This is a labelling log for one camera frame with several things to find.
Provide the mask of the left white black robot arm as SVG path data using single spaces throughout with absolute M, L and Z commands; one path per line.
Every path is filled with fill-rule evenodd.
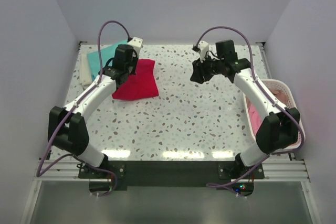
M 108 174 L 107 155 L 91 143 L 86 122 L 99 105 L 135 74 L 141 46 L 130 42 L 116 47 L 92 84 L 77 98 L 49 113 L 48 143 L 78 158 L 97 178 Z

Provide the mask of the red t shirt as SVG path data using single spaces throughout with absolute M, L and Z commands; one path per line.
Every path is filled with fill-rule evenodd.
M 136 101 L 159 96 L 154 77 L 155 61 L 140 59 L 135 75 L 130 75 L 127 81 L 113 94 L 112 98 L 121 101 Z

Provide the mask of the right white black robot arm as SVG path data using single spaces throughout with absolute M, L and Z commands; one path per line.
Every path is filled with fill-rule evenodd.
M 248 59 L 238 58 L 232 40 L 217 42 L 215 46 L 215 55 L 205 41 L 193 47 L 200 57 L 192 63 L 191 81 L 202 84 L 215 75 L 223 75 L 244 93 L 257 110 L 261 125 L 256 132 L 255 143 L 236 155 L 230 170 L 232 178 L 246 178 L 262 159 L 296 144 L 300 135 L 300 113 L 272 94 L 255 74 Z

